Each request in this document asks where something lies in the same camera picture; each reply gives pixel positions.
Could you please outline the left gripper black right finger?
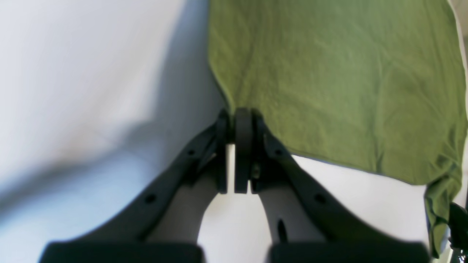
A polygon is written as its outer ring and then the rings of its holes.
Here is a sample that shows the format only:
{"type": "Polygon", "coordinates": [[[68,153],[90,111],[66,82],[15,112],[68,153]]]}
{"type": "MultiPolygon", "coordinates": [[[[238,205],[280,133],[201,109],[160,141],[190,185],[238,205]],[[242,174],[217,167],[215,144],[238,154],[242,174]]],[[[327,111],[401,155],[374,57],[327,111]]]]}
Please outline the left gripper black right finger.
{"type": "Polygon", "coordinates": [[[268,220],[266,263],[428,263],[422,243],[369,226],[303,170],[256,109],[234,118],[235,192],[248,186],[268,220]]]}

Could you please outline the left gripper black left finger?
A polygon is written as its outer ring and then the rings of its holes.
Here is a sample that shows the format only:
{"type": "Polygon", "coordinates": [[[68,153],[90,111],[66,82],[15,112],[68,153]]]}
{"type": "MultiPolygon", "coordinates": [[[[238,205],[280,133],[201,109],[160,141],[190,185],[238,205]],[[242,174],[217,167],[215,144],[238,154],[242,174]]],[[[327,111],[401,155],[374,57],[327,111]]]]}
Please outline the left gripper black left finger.
{"type": "Polygon", "coordinates": [[[47,245],[42,263],[204,263],[204,213],[227,192],[230,117],[194,137],[171,165],[112,219],[71,241],[47,245]]]}

